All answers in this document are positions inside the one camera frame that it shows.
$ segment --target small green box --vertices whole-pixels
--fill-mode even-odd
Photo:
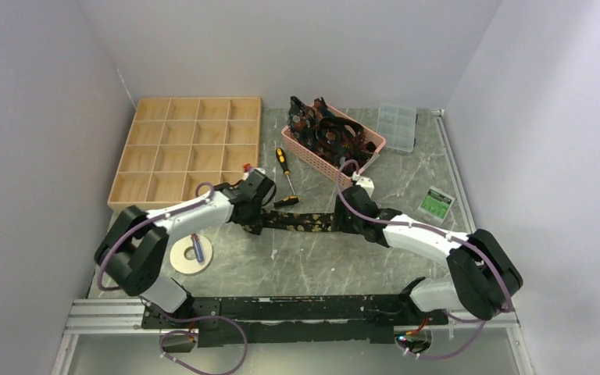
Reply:
[[[453,204],[454,197],[432,186],[429,187],[427,195],[420,204],[420,210],[432,215],[442,223]]]

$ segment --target white disc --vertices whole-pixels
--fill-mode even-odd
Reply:
[[[191,236],[187,236],[177,241],[171,248],[171,266],[176,271],[186,275],[196,275],[210,266],[210,263],[213,261],[213,246],[208,241],[208,238],[200,234],[197,234],[197,237],[203,252],[203,262],[199,263],[196,260],[192,238]]]

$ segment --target purple cable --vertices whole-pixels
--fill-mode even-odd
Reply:
[[[150,223],[154,223],[155,221],[158,221],[160,219],[165,218],[167,215],[169,216],[175,216],[178,215],[179,213],[184,213],[186,211],[189,211],[191,209],[196,209],[198,207],[201,207],[202,205],[206,204],[208,201],[207,199],[211,199],[214,195],[215,195],[215,188],[213,187],[213,184],[210,184],[209,182],[201,182],[198,186],[197,186],[197,195],[198,195],[198,189],[202,188],[204,186],[207,186],[210,188],[210,191],[208,193],[208,197],[202,201],[196,202],[196,203],[192,203],[191,205],[187,205],[185,207],[180,207],[179,209],[174,209],[171,210],[169,212],[165,212],[165,213],[161,213],[158,216],[153,216],[151,218],[148,218],[142,222],[140,222],[139,224],[135,225],[134,227],[130,228],[129,231],[125,232],[124,235],[120,236],[120,238],[118,239],[118,241],[116,241],[116,243],[114,244],[114,246],[112,246],[112,248],[107,252],[107,255],[105,255],[105,258],[102,260],[102,262],[100,263],[100,269],[98,270],[98,289],[101,291],[117,291],[120,289],[120,287],[115,286],[115,287],[106,287],[102,284],[102,278],[105,276],[105,271],[107,269],[107,264],[109,264],[109,261],[112,259],[113,255],[116,254],[116,251],[118,251],[118,248],[127,240],[130,239],[130,237],[132,237],[135,233],[137,233],[137,230],[140,230],[141,228],[149,225]]]
[[[150,223],[154,223],[155,221],[158,221],[162,218],[165,217],[171,217],[171,216],[175,216],[178,215],[180,213],[184,213],[187,212],[191,209],[196,209],[198,207],[201,207],[202,205],[205,205],[206,203],[208,203],[208,200],[213,198],[213,196],[215,195],[215,188],[213,187],[212,184],[210,184],[209,182],[202,182],[200,183],[197,188],[196,188],[196,195],[199,195],[198,191],[200,188],[203,188],[204,186],[209,187],[210,191],[208,193],[208,197],[206,197],[206,199],[203,199],[199,202],[193,203],[191,205],[187,205],[185,207],[181,207],[179,209],[174,209],[171,210],[169,212],[165,212],[162,213],[158,216],[153,216],[152,218],[146,219],[144,221],[142,221],[141,223],[135,225],[134,227],[130,228],[127,232],[125,232],[125,234],[123,236],[121,236],[118,241],[116,241],[116,243],[114,244],[114,246],[112,246],[112,248],[107,252],[107,254],[105,255],[105,258],[102,260],[102,262],[100,263],[100,269],[98,270],[98,289],[100,289],[101,291],[115,291],[120,289],[119,287],[105,287],[104,285],[102,285],[102,278],[105,274],[105,270],[107,267],[107,264],[109,264],[109,261],[111,260],[111,258],[113,257],[114,254],[116,254],[116,251],[118,250],[118,248],[128,239],[130,239],[130,237],[132,237],[137,230],[140,230],[141,228],[149,225]],[[245,332],[242,330],[242,328],[233,320],[226,318],[224,316],[197,316],[195,318],[190,318],[190,319],[177,319],[174,318],[172,316],[170,316],[169,314],[167,314],[164,310],[162,310],[159,306],[157,306],[156,304],[148,301],[152,306],[154,306],[158,311],[159,314],[161,316],[164,316],[165,319],[172,321],[172,322],[176,322],[176,323],[191,323],[191,322],[197,322],[199,320],[211,320],[211,319],[215,319],[215,320],[223,320],[229,324],[232,324],[233,326],[235,326],[238,331],[240,332],[241,336],[242,336],[242,341],[243,343],[245,343],[245,350],[242,353],[242,358],[240,360],[240,362],[230,371],[227,371],[226,373],[219,373],[219,374],[211,374],[211,373],[206,373],[204,371],[201,371],[199,369],[195,369],[194,367],[188,365],[187,363],[180,361],[178,359],[176,359],[175,357],[173,357],[170,354],[167,354],[166,352],[164,352],[164,348],[162,346],[162,342],[165,338],[171,336],[171,335],[175,335],[175,334],[185,334],[187,336],[195,336],[195,334],[188,332],[188,331],[184,331],[184,330],[173,330],[169,333],[164,334],[160,339],[159,339],[159,350],[162,353],[162,355],[175,362],[178,363],[179,365],[181,365],[182,367],[190,370],[190,371],[194,371],[195,373],[201,374],[201,375],[230,375],[234,372],[236,372],[241,366],[242,364],[245,362],[245,358],[247,357],[247,336],[245,335]]]
[[[443,313],[445,313],[446,316],[449,316],[450,318],[452,318],[453,320],[456,320],[459,323],[479,323],[482,320],[479,319],[463,319],[463,318],[459,318],[458,316],[453,316],[448,310],[443,310]]]
[[[341,173],[341,171],[349,164],[355,164],[356,170],[359,167],[358,162],[356,162],[355,160],[347,160],[344,164],[341,164],[341,166],[339,167],[339,171],[337,172],[337,182],[335,183],[335,186],[337,186],[337,194],[339,195],[341,202],[344,203],[344,205],[346,206],[348,211],[352,212],[355,216],[359,217],[360,219],[370,221],[371,223],[386,224],[386,225],[406,225],[407,226],[408,223],[405,221],[379,220],[379,219],[374,219],[373,217],[364,216],[362,213],[357,212],[351,205],[348,204],[348,202],[346,202],[346,198],[344,198],[344,194],[341,192],[341,189],[339,187],[338,176],[340,176],[339,173]],[[431,225],[427,225],[427,224],[423,224],[423,223],[414,223],[412,226],[434,232],[435,234],[441,235],[443,237],[445,237],[445,235],[446,235],[446,233],[444,231],[442,231],[436,227],[433,227]],[[470,244],[469,242],[464,241],[461,238],[457,238],[457,237],[452,237],[452,241],[454,241],[460,245],[466,246],[468,249],[472,250],[475,254],[477,254],[484,261],[484,263],[486,263],[488,268],[491,270],[493,277],[498,282],[498,285],[500,286],[500,289],[502,290],[502,293],[505,296],[505,300],[507,302],[506,307],[503,306],[503,308],[501,308],[501,311],[503,311],[504,313],[512,312],[514,310],[513,305],[512,305],[512,296],[509,293],[509,289],[507,289],[505,282],[502,280],[502,276],[500,276],[498,269],[495,268],[493,262],[479,248],[477,248],[477,246]]]
[[[362,213],[355,210],[350,204],[348,204],[348,202],[346,202],[344,193],[341,192],[341,187],[339,186],[339,176],[340,176],[341,171],[349,164],[355,164],[355,170],[359,170],[358,162],[356,162],[355,160],[347,160],[344,164],[341,164],[341,166],[339,167],[339,170],[337,171],[337,179],[334,182],[336,189],[337,189],[337,195],[339,196],[341,203],[343,203],[346,206],[348,211],[350,211],[351,213],[353,213],[355,216],[359,217],[360,219],[370,221],[371,223],[386,224],[386,225],[406,225],[406,226],[409,225],[409,223],[407,223],[405,221],[379,220],[379,219],[374,219],[373,217],[365,216]],[[445,237],[447,235],[447,233],[445,233],[444,231],[442,231],[436,227],[432,227],[431,225],[427,225],[427,224],[423,224],[423,223],[414,223],[412,226],[434,232],[435,234],[441,235],[443,237]],[[491,270],[491,273],[493,273],[493,277],[498,282],[498,285],[502,289],[502,293],[505,296],[507,306],[506,306],[506,309],[501,308],[501,311],[503,311],[505,313],[513,311],[512,296],[509,293],[509,290],[507,289],[505,282],[502,280],[500,273],[495,268],[493,262],[479,248],[477,248],[477,246],[472,245],[472,244],[470,244],[460,238],[457,238],[457,237],[452,237],[452,240],[457,242],[458,244],[466,246],[467,248],[472,250],[475,254],[477,254],[480,258],[482,258],[484,263],[486,263],[486,265]],[[478,321],[479,320],[476,320],[474,322],[462,322],[462,323],[476,323]],[[416,355],[416,358],[427,359],[427,360],[438,360],[438,359],[449,359],[454,356],[457,356],[457,355],[461,354],[464,350],[466,350],[473,343],[473,341],[475,341],[477,336],[480,335],[480,332],[482,331],[482,328],[484,328],[485,324],[486,324],[486,321],[482,321],[482,323],[479,325],[479,327],[477,327],[477,330],[475,330],[475,333],[473,334],[473,336],[468,341],[466,341],[466,343],[463,346],[461,346],[461,348],[456,349],[452,353],[445,354],[445,355]]]
[[[486,324],[485,320],[481,321],[482,323],[477,326],[477,329],[475,330],[475,333],[470,336],[470,338],[468,339],[468,341],[466,341],[465,344],[461,345],[461,348],[456,349],[454,352],[448,353],[448,354],[441,354],[441,355],[423,355],[423,354],[415,354],[415,353],[411,353],[411,354],[415,354],[415,358],[417,359],[425,359],[427,361],[439,361],[442,359],[450,359],[453,357],[456,357],[457,355],[463,353],[463,351],[465,351],[466,349],[468,349],[468,347],[475,341],[475,339],[480,335],[480,333],[482,332],[482,328],[484,328],[484,325]],[[399,346],[399,348],[404,349],[405,352],[405,348],[403,348],[401,346],[401,344],[398,343],[397,341],[397,345]]]
[[[164,339],[167,338],[167,337],[169,337],[169,336],[183,334],[185,336],[196,337],[195,334],[193,334],[192,332],[186,331],[186,330],[172,330],[171,332],[167,332],[164,335],[162,335],[162,337],[159,338],[159,351],[168,360],[170,360],[170,361],[172,361],[174,363],[178,363],[182,367],[184,367],[184,368],[186,368],[186,369],[188,369],[190,371],[194,371],[195,373],[198,373],[200,375],[231,375],[232,373],[235,373],[236,371],[238,371],[238,369],[241,368],[242,364],[245,363],[245,358],[247,358],[247,346],[248,346],[247,335],[245,334],[245,331],[242,330],[242,327],[240,327],[238,325],[238,323],[235,322],[235,320],[226,318],[225,316],[219,316],[219,315],[215,315],[215,316],[207,315],[207,316],[197,316],[195,318],[188,318],[188,319],[178,319],[178,318],[174,318],[174,317],[170,316],[169,314],[167,314],[164,310],[162,310],[155,303],[150,302],[150,301],[148,301],[148,302],[151,304],[151,306],[155,310],[157,310],[157,312],[159,313],[159,315],[163,316],[164,319],[169,320],[170,322],[175,322],[175,323],[191,323],[191,322],[198,322],[198,321],[201,321],[201,320],[222,320],[224,322],[227,322],[227,323],[231,324],[232,326],[236,327],[236,329],[238,330],[238,332],[242,336],[242,342],[243,342],[243,344],[245,344],[245,346],[243,347],[243,352],[242,352],[242,357],[240,358],[240,362],[238,362],[238,364],[233,369],[227,371],[226,373],[207,373],[207,372],[201,371],[201,370],[199,370],[199,369],[197,369],[195,367],[192,367],[192,366],[188,365],[187,363],[185,363],[185,362],[177,359],[173,355],[168,354],[167,352],[164,351],[164,347],[162,346],[162,341],[164,341]]]

